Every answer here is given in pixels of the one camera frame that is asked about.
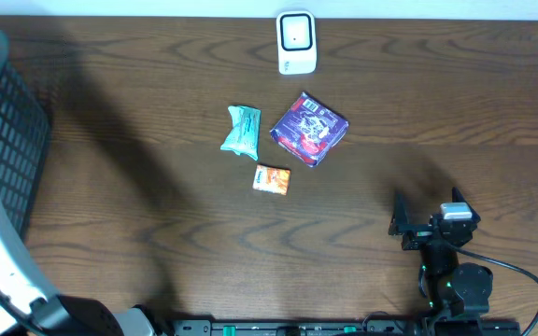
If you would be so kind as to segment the small orange snack packet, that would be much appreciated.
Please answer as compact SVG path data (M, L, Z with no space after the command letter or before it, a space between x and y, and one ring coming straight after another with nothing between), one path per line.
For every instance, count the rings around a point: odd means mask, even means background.
M290 185L291 172L288 169L258 164L252 188L258 191L286 195Z

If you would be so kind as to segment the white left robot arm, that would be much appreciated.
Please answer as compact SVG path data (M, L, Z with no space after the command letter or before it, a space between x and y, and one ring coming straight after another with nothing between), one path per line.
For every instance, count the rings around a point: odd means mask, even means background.
M162 335L141 306L112 313L100 301L62 294L41 272L0 197L0 335Z

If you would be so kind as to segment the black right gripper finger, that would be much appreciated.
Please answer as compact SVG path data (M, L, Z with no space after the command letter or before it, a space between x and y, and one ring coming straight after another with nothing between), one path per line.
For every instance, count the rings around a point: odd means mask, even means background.
M460 190L456 187L454 187L452 189L452 202L453 203L458 203L458 202L464 202L464 203L467 203L469 205L469 207L471 208L472 212L473 212L473 218L470 220L472 222L479 222L480 221L480 216L477 214L477 212L472 208L472 206L468 203L468 201L465 199L465 197L463 196L463 194L460 192Z
M403 235L408 225L408 215L406 202L402 193L394 193L393 213L389 224L388 234L390 236Z

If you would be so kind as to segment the teal wipes packet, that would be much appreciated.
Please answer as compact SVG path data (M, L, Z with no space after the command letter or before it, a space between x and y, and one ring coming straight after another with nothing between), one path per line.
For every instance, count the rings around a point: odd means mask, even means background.
M232 151L236 155L244 154L257 161L261 110L244 105L231 105L228 107L228 112L232 118L233 128L220 149Z

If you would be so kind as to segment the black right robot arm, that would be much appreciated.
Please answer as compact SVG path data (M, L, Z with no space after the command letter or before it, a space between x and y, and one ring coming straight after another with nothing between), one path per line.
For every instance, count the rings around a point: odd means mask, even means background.
M461 263L458 258L479 222L480 216L456 188L452 201L442 203L425 224L412 223L404 196L395 195L389 235L402 238L402 250L420 253L418 288L430 303L429 312L406 324L405 334L484 333L480 317L489 311L492 272L475 263Z

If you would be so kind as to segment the purple pink pad package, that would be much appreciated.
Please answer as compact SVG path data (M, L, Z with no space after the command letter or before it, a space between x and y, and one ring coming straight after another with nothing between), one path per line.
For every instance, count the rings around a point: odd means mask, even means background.
M315 167L345 136L348 127L344 117L303 91L270 135L294 157Z

